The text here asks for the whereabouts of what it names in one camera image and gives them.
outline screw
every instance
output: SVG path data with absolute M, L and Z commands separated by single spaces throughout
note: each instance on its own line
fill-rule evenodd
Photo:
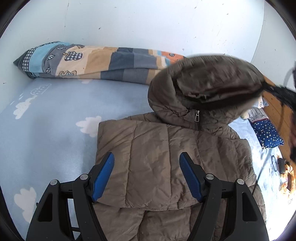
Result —
M 205 176 L 207 179 L 209 179 L 209 180 L 213 180 L 214 179 L 214 175 L 213 174 L 206 174 L 206 176 Z
M 240 184 L 240 185 L 243 185 L 244 184 L 244 180 L 243 179 L 238 179 L 237 180 L 237 183 Z
M 50 185 L 56 185 L 57 184 L 57 180 L 56 179 L 53 179 L 51 182 L 50 182 Z
M 81 179 L 81 180 L 86 180 L 88 177 L 89 177 L 89 176 L 88 176 L 87 174 L 82 174 L 82 175 L 80 176 L 80 179 Z

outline blue star pillow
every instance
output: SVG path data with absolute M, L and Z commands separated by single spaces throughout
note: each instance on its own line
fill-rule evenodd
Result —
M 269 119 L 250 123 L 263 149 L 273 148 L 284 144 L 283 139 L 279 136 Z

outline jacket hood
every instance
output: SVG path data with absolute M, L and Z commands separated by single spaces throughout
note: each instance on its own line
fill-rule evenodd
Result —
M 252 64 L 229 56 L 183 59 L 151 81 L 150 107 L 165 123 L 228 132 L 227 126 L 250 109 L 263 90 L 263 75 Z

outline zipper pull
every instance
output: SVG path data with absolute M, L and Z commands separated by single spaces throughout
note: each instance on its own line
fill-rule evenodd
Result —
M 194 119 L 194 121 L 196 121 L 196 122 L 199 122 L 200 121 L 200 111 L 199 110 L 197 110 L 196 113 L 195 113 L 195 119 Z

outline brown puffer jacket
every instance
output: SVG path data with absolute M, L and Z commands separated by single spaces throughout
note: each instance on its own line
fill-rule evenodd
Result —
M 184 59 L 151 81 L 153 113 L 99 124 L 96 164 L 108 151 L 115 156 L 104 194 L 94 204 L 109 241 L 187 240 L 201 204 L 179 166 L 184 151 L 206 173 L 231 182 L 242 178 L 253 190 L 249 144 L 228 124 L 252 106 L 263 81 L 239 59 Z M 265 220 L 259 187 L 254 196 Z M 219 239 L 225 206 L 222 200 L 213 240 Z

